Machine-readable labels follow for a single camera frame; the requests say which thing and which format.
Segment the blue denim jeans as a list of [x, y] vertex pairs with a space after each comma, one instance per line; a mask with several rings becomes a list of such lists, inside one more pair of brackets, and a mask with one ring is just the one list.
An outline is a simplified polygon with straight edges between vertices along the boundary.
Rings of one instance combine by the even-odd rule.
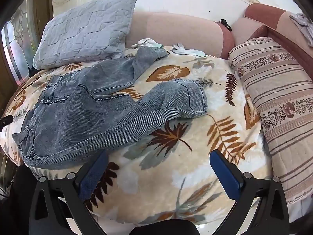
[[51, 77], [12, 136], [23, 162], [50, 170], [71, 168], [102, 151], [131, 145], [167, 121], [204, 116], [207, 98], [197, 81], [161, 82], [139, 100], [123, 92], [166, 57], [163, 48], [139, 47], [134, 56]]

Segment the striped floral bolster pillow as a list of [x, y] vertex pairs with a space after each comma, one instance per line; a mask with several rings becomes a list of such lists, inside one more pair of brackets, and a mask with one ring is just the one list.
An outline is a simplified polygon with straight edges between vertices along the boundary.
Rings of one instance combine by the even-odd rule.
[[273, 174], [292, 204], [312, 192], [312, 80], [269, 37], [237, 45], [229, 58], [259, 112]]

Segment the white glove right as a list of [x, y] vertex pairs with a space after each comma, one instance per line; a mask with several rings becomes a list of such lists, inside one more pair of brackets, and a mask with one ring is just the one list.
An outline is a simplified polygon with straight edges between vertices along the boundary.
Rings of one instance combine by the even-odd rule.
[[196, 50], [196, 49], [186, 49], [182, 43], [177, 43], [176, 45], [172, 46], [173, 49], [171, 50], [174, 54], [177, 55], [192, 55], [192, 56], [206, 56], [205, 52]]

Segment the white glove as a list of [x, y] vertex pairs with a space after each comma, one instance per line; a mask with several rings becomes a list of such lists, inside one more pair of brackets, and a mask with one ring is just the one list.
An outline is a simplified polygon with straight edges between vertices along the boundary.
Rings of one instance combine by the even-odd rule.
[[138, 48], [138, 47], [157, 47], [157, 48], [161, 48], [161, 47], [163, 47], [163, 44], [155, 42], [151, 38], [144, 38], [144, 39], [141, 39], [141, 40], [137, 41], [137, 43], [133, 44], [131, 47], [133, 49]]
[[173, 49], [171, 50], [174, 54], [177, 55], [192, 55], [192, 56], [206, 56], [205, 52], [196, 50], [196, 49], [186, 49], [182, 43], [177, 43], [176, 45], [172, 46]]

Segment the grey quilted pillow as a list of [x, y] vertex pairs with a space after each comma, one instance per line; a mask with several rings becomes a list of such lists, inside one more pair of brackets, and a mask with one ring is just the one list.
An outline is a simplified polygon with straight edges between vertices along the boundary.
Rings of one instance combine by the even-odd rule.
[[33, 58], [37, 70], [122, 56], [137, 0], [93, 0], [50, 20]]

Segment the pink upholstered headboard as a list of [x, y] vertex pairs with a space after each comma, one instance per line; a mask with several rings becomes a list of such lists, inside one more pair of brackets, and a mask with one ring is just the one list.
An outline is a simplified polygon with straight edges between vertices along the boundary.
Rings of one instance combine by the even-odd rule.
[[255, 37], [271, 37], [312, 76], [312, 48], [291, 21], [290, 15], [289, 11], [255, 3], [248, 6], [243, 17], [228, 30], [220, 22], [194, 16], [134, 12], [126, 47], [131, 47], [141, 39], [151, 38], [164, 46], [180, 42], [186, 48], [227, 59], [233, 47]]

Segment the white glove left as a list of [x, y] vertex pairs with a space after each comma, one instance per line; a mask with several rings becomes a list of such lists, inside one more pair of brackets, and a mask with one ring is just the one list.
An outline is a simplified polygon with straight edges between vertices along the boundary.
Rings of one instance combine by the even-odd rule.
[[137, 43], [133, 44], [131, 47], [133, 49], [138, 48], [138, 47], [157, 47], [157, 48], [161, 48], [161, 47], [163, 47], [163, 44], [155, 42], [151, 38], [144, 38], [144, 39], [141, 39], [141, 40], [137, 41]]

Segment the grey cloth on headboard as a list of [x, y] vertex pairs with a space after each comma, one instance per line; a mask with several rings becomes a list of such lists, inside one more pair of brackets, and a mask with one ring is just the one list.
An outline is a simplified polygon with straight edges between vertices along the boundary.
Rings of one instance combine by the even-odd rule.
[[291, 21], [297, 26], [303, 36], [306, 38], [308, 46], [312, 47], [313, 30], [312, 21], [307, 18], [303, 13], [291, 14]]

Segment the black clip on headboard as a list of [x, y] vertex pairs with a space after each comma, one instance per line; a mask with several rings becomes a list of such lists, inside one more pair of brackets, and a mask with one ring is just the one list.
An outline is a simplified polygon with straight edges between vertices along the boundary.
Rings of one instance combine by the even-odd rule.
[[230, 25], [228, 25], [227, 21], [225, 19], [220, 19], [220, 23], [224, 25], [230, 32], [232, 31], [232, 28]]

